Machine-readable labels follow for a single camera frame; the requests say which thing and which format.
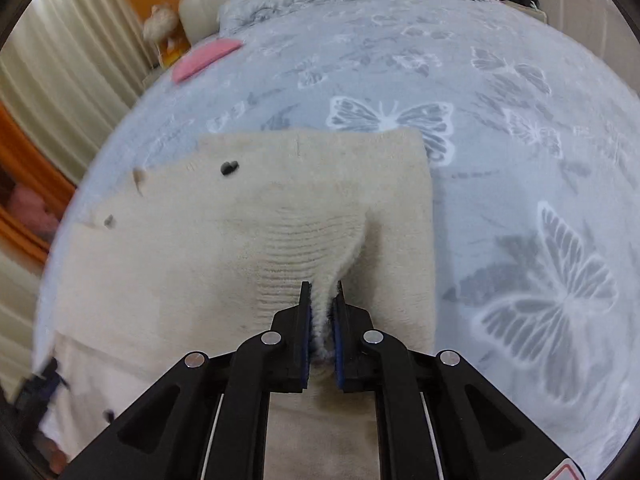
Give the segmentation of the cream knit heart sweater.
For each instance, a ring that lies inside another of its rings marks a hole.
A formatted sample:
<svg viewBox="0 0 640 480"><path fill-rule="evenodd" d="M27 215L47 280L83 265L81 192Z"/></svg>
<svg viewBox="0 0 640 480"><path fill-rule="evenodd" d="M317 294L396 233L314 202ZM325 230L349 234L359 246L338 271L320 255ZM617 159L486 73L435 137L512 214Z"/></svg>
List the cream knit heart sweater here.
<svg viewBox="0 0 640 480"><path fill-rule="evenodd" d="M277 396L270 479L374 479L373 400L343 400L329 310L342 292L381 330L435 341L432 180L421 133L212 136L67 226L54 304L58 444L77 455L182 356L266 330L311 284L309 390Z"/></svg>

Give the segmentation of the white wardrobe doors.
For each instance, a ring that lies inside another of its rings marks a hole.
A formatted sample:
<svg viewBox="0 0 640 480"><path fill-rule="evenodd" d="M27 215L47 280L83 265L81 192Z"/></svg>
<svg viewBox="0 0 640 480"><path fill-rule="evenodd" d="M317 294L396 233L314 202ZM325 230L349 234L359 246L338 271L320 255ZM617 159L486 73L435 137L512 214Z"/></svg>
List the white wardrobe doors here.
<svg viewBox="0 0 640 480"><path fill-rule="evenodd" d="M548 24L602 60L637 44L613 0L539 0Z"/></svg>

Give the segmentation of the pink clothes in closet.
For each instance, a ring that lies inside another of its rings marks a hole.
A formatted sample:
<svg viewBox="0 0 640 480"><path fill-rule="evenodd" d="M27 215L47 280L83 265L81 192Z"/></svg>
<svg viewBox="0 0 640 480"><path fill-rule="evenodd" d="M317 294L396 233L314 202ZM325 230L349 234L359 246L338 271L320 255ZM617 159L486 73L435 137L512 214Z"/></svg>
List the pink clothes in closet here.
<svg viewBox="0 0 640 480"><path fill-rule="evenodd" d="M52 242L60 222L48 209L40 195L25 185L17 184L6 203L9 214L30 232Z"/></svg>

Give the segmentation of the butterfly print bed cover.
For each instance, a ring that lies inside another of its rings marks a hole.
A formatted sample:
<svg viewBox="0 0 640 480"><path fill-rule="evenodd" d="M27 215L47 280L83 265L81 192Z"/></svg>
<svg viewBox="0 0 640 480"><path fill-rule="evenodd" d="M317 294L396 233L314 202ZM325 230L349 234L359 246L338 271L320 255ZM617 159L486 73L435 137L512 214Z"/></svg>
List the butterfly print bed cover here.
<svg viewBox="0 0 640 480"><path fill-rule="evenodd" d="M421 133L435 341L460 352L589 479L639 418L639 99L577 42L498 2L334 0L147 92L58 228L35 358L54 353L67 226L218 134Z"/></svg>

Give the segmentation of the cream pleated curtain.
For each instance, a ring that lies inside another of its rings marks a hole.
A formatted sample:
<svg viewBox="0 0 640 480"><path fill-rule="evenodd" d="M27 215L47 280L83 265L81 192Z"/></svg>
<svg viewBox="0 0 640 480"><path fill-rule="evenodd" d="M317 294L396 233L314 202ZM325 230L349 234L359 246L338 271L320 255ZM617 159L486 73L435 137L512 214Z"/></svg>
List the cream pleated curtain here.
<svg viewBox="0 0 640 480"><path fill-rule="evenodd" d="M128 0L32 0L1 49L1 102L79 183L155 62Z"/></svg>

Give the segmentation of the pink folded cloth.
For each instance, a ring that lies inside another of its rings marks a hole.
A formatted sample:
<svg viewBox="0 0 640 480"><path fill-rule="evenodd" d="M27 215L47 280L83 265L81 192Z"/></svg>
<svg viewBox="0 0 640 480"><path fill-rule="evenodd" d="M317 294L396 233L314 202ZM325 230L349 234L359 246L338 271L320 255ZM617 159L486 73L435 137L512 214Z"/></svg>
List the pink folded cloth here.
<svg viewBox="0 0 640 480"><path fill-rule="evenodd" d="M180 84L242 47L241 40L221 38L194 48L174 65L171 79Z"/></svg>

